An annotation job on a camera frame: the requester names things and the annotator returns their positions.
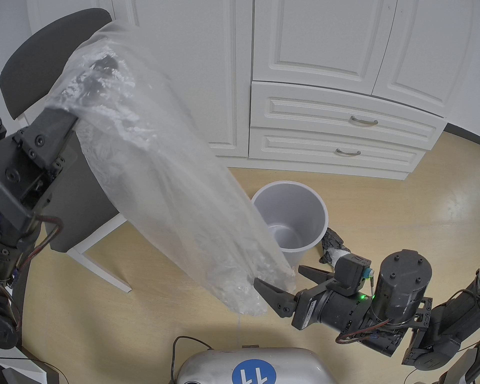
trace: clear plastic bag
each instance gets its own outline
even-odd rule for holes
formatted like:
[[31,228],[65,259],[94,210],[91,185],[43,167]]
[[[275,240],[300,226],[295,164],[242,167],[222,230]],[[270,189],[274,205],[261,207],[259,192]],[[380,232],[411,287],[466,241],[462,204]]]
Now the clear plastic bag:
[[46,107],[81,119],[76,132],[95,177],[153,245],[232,311],[263,314],[253,279],[292,292],[294,271],[144,41],[118,22],[96,32],[70,57]]

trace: wall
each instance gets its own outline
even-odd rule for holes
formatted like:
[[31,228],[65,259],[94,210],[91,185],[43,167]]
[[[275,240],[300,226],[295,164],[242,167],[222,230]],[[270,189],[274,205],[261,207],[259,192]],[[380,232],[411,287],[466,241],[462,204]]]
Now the wall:
[[[31,36],[26,0],[0,1],[0,69],[15,50]],[[7,111],[0,95],[0,118],[8,133],[20,128]]]
[[447,122],[480,135],[480,38]]

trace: blue circular logo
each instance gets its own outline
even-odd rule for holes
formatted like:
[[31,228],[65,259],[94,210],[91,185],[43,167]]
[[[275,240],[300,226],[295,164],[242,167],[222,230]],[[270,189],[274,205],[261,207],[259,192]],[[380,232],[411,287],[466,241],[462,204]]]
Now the blue circular logo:
[[232,373],[233,384],[275,384],[276,372],[263,360],[242,361]]

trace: white drawer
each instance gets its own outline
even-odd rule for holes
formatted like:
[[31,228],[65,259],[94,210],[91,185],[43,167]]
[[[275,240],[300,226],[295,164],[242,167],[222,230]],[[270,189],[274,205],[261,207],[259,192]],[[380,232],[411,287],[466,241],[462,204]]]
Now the white drawer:
[[[355,122],[352,116],[377,123]],[[306,85],[253,82],[250,125],[337,133],[432,149],[446,122],[430,113],[372,96]]]
[[[357,154],[349,156],[342,152]],[[330,133],[250,128],[249,158],[304,161],[411,172],[426,151]]]

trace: drawer handle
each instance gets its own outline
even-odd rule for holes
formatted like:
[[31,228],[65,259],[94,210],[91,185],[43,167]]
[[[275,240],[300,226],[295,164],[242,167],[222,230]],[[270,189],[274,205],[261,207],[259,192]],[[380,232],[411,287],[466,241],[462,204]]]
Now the drawer handle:
[[368,120],[361,120],[361,119],[357,119],[355,116],[350,116],[350,119],[356,123],[362,123],[362,124],[367,124],[367,125],[377,125],[378,124],[378,120],[374,120],[374,121],[368,121]]
[[335,150],[335,152],[337,153],[340,153],[341,155],[347,155],[347,156],[358,156],[358,155],[361,155],[361,152],[360,151],[357,151],[355,153],[350,153],[350,152],[343,152],[340,150],[340,148],[337,148]]

